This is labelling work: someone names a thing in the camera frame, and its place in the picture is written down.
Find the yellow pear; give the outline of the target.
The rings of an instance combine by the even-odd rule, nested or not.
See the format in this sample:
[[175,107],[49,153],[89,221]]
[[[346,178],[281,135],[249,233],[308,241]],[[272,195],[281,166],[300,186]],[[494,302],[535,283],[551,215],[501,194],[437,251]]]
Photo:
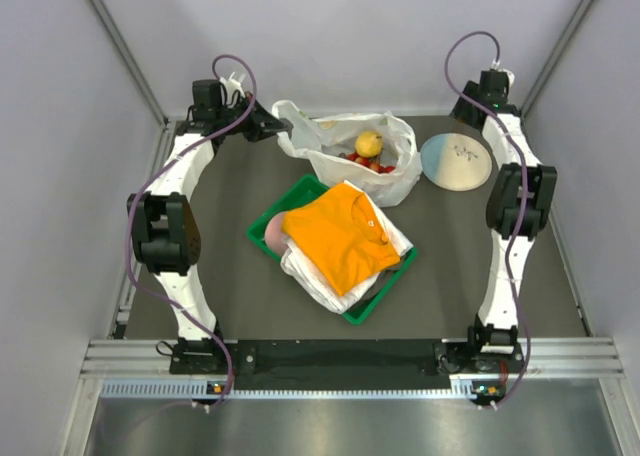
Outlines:
[[355,152],[363,158],[375,158],[380,155],[384,147],[384,138],[375,131],[361,132],[355,141]]

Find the white printed plastic bag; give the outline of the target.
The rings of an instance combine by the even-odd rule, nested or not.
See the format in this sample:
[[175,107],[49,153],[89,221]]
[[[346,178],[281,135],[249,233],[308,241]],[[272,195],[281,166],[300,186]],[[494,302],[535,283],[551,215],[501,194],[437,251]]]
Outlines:
[[[418,182],[422,167],[414,130],[405,121],[386,113],[347,113],[311,119],[290,100],[273,104],[272,114],[293,125],[280,132],[282,151],[310,162],[318,180],[331,187],[348,181],[370,196],[379,207],[399,205]],[[373,131],[382,138],[378,164],[390,166],[377,173],[347,159],[356,152],[357,137]]]

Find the red cherry bunch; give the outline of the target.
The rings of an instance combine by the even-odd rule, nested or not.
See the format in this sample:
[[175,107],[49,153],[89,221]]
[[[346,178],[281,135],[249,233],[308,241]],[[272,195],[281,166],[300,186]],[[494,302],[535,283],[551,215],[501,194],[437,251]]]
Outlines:
[[343,155],[343,158],[348,161],[359,164],[365,168],[368,168],[376,172],[377,174],[388,174],[395,170],[395,167],[393,165],[381,164],[379,162],[378,156],[368,158],[368,157],[361,156],[356,152],[353,152],[348,155]]

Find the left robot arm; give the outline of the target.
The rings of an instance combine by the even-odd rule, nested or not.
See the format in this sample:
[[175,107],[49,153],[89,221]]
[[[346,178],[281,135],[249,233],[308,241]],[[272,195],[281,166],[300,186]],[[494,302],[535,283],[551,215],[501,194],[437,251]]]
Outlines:
[[240,133],[247,141],[258,142],[289,133],[292,124],[255,102],[234,75],[197,80],[192,96],[166,161],[170,168],[141,196],[130,196],[127,211],[133,217],[133,255],[160,282],[178,323],[172,357],[191,353],[197,366],[212,373],[226,363],[227,350],[215,341],[221,334],[199,280],[201,236],[190,199],[226,135]]

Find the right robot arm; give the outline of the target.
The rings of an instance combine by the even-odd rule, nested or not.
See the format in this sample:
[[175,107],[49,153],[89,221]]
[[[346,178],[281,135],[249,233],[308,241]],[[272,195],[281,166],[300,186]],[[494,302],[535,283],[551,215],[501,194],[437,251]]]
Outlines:
[[546,227],[556,188],[555,167],[531,150],[521,115],[508,101],[513,75],[500,69],[466,83],[451,115],[481,132],[498,166],[485,212],[492,259],[484,300],[468,331],[466,356],[487,372],[502,360],[520,358],[519,293],[536,237]]

